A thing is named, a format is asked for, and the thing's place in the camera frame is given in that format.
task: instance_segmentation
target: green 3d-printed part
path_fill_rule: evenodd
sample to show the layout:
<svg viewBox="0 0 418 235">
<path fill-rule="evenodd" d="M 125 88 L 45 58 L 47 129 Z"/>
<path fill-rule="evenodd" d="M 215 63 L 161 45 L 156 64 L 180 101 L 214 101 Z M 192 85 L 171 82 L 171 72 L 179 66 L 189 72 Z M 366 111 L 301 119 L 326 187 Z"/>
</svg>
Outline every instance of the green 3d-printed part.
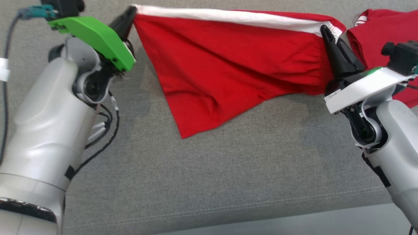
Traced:
<svg viewBox="0 0 418 235">
<path fill-rule="evenodd" d="M 367 75 L 370 75 L 370 74 L 372 74 L 372 73 L 374 73 L 374 72 L 376 72 L 377 70 L 380 70 L 380 69 L 382 69 L 383 67 L 376 67 L 376 68 L 373 68 L 373 69 L 371 69 L 371 70 L 367 70 L 366 72 L 367 72 Z"/>
<path fill-rule="evenodd" d="M 120 71 L 129 71 L 135 59 L 122 40 L 109 26 L 91 16 L 67 17 L 49 21 L 60 33 L 70 33 L 111 60 Z"/>
</svg>

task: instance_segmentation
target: red cloth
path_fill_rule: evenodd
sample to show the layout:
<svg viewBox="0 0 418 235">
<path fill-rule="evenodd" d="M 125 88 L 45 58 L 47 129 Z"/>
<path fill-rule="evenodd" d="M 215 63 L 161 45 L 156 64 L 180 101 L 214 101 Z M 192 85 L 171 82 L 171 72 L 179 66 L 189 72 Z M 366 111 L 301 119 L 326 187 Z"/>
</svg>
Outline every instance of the red cloth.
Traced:
<svg viewBox="0 0 418 235">
<path fill-rule="evenodd" d="M 138 6 L 134 20 L 182 138 L 279 95 L 322 94 L 332 78 L 324 23 L 336 38 L 345 31 L 305 13 Z"/>
<path fill-rule="evenodd" d="M 372 10 L 363 12 L 356 27 L 347 31 L 351 48 L 366 68 L 387 66 L 388 56 L 381 55 L 385 43 L 396 43 L 410 40 L 418 41 L 418 10 L 398 12 L 393 10 Z M 410 82 L 418 86 L 418 79 Z M 418 92 L 413 89 L 394 96 L 394 99 L 404 102 L 408 107 L 418 105 Z"/>
</svg>

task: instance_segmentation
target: black strap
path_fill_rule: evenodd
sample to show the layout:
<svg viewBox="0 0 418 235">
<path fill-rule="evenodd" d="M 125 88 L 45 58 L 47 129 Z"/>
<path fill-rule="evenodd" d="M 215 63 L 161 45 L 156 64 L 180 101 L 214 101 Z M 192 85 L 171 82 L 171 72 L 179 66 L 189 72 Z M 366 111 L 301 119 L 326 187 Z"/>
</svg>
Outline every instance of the black strap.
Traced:
<svg viewBox="0 0 418 235">
<path fill-rule="evenodd" d="M 71 165 L 69 165 L 64 176 L 67 177 L 69 180 L 72 180 L 73 177 L 75 176 L 75 172 L 76 171 L 74 170 L 74 168 Z"/>
<path fill-rule="evenodd" d="M 379 176 L 379 178 L 382 181 L 383 185 L 386 188 L 389 187 L 390 186 L 390 182 L 387 179 L 387 177 L 386 177 L 385 173 L 383 172 L 382 168 L 380 166 L 373 167 L 372 163 L 370 162 L 370 160 L 368 158 L 366 158 L 366 156 L 364 155 L 364 153 L 362 154 L 362 158 L 366 162 L 366 164 L 376 173 L 376 175 Z"/>
</svg>

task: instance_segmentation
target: blue connector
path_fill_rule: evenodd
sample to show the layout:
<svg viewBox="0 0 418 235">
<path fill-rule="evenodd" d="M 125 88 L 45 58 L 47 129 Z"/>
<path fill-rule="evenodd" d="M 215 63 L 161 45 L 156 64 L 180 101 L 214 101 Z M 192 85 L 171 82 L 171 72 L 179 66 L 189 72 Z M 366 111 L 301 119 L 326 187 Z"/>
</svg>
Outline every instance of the blue connector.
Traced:
<svg viewBox="0 0 418 235">
<path fill-rule="evenodd" d="M 31 18 L 55 18 L 57 11 L 50 4 L 31 6 L 19 9 L 22 20 L 29 20 Z"/>
</svg>

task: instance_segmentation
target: white cable clip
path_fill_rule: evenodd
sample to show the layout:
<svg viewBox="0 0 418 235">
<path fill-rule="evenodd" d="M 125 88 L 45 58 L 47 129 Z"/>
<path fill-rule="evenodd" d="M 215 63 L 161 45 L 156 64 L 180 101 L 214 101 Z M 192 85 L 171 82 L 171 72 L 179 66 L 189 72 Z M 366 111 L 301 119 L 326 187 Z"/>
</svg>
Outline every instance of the white cable clip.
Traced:
<svg viewBox="0 0 418 235">
<path fill-rule="evenodd" d="M 110 100 L 112 101 L 113 107 L 115 108 L 115 111 L 119 111 L 119 108 L 117 107 L 117 103 L 113 95 L 110 97 Z"/>
<path fill-rule="evenodd" d="M 9 80 L 10 70 L 8 70 L 9 60 L 0 58 L 0 81 L 7 82 Z"/>
<path fill-rule="evenodd" d="M 106 128 L 102 127 L 100 128 L 98 131 L 96 131 L 93 135 L 91 135 L 88 139 L 87 142 L 92 141 L 94 138 L 96 138 L 97 136 L 99 136 L 100 134 L 102 134 L 103 132 L 105 132 Z"/>
<path fill-rule="evenodd" d="M 102 127 L 105 127 L 105 125 L 106 125 L 105 122 L 101 122 L 101 123 L 94 125 L 92 129 L 102 128 Z"/>
</svg>

